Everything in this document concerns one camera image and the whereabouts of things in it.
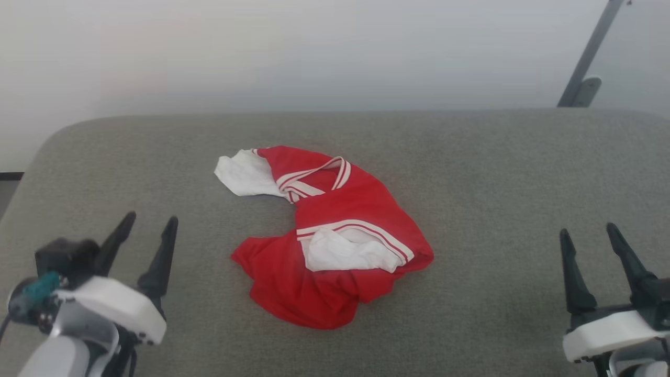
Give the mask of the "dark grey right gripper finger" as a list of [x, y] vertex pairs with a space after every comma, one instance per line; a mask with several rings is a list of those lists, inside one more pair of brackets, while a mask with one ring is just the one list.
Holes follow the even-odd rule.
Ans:
[[617, 225], [607, 223], [606, 232], [613, 252], [620, 258], [624, 273], [626, 274], [632, 305], [648, 305], [652, 299], [646, 288], [644, 288], [644, 284], [647, 281], [656, 281], [657, 277], [644, 267]]
[[584, 282], [576, 261], [576, 248], [567, 229], [560, 231], [559, 239], [567, 312], [582, 315], [594, 311], [597, 301]]

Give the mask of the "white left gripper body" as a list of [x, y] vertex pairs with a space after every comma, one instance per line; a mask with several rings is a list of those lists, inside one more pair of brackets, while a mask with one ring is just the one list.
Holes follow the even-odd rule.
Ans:
[[73, 291], [56, 290], [59, 299], [74, 299], [84, 308], [136, 334], [143, 343], [160, 345], [166, 320], [144, 294], [115, 279], [93, 276]]

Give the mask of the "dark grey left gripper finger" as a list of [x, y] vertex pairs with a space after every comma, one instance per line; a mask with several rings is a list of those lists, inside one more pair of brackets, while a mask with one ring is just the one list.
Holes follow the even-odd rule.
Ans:
[[165, 225], [161, 234], [160, 246], [148, 270], [137, 281], [138, 291], [153, 303], [163, 319], [166, 319], [166, 315], [161, 299], [165, 297], [169, 286], [177, 232], [178, 218], [172, 216]]
[[135, 221], [136, 212], [128, 212], [102, 243], [99, 254], [94, 259], [94, 274], [96, 276], [107, 277], [109, 275], [120, 246], [128, 239]]

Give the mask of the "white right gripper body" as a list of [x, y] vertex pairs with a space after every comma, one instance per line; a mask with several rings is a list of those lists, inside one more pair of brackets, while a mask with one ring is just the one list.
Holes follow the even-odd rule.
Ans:
[[563, 353], [572, 363], [670, 363], [670, 278], [647, 281], [648, 305], [596, 307], [571, 315]]

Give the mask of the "red and white basketball jersey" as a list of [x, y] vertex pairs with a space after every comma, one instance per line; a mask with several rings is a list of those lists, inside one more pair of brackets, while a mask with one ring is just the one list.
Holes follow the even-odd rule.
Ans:
[[343, 157], [287, 146], [240, 150], [219, 158], [215, 176], [236, 196], [294, 205], [294, 229], [247, 238], [231, 255], [253, 281], [254, 302], [291, 324], [343, 327], [359, 304], [434, 260], [385, 184]]

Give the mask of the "grey fabric sofa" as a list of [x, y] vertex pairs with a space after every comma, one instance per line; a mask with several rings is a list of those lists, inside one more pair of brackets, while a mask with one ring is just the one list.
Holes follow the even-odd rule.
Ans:
[[[428, 268], [335, 331], [249, 298], [230, 259], [280, 236], [294, 207], [238, 197], [219, 157], [277, 145], [344, 157], [382, 181], [432, 246]], [[559, 233], [598, 304], [630, 290], [606, 224], [670, 276], [670, 121], [627, 110], [127, 116], [66, 127], [40, 148], [0, 220], [0, 322], [55, 238], [104, 241], [137, 219], [110, 275], [134, 285], [179, 219], [164, 341], [136, 377], [595, 377], [569, 363]]]

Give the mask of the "grey metal stand pole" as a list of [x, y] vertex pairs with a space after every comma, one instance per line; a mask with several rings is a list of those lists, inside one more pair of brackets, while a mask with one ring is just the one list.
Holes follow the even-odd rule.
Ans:
[[593, 102], [601, 88], [602, 79], [597, 75], [589, 75], [589, 69], [620, 8], [627, 2], [629, 0], [607, 0], [600, 19], [565, 86], [557, 104], [558, 108], [588, 108]]

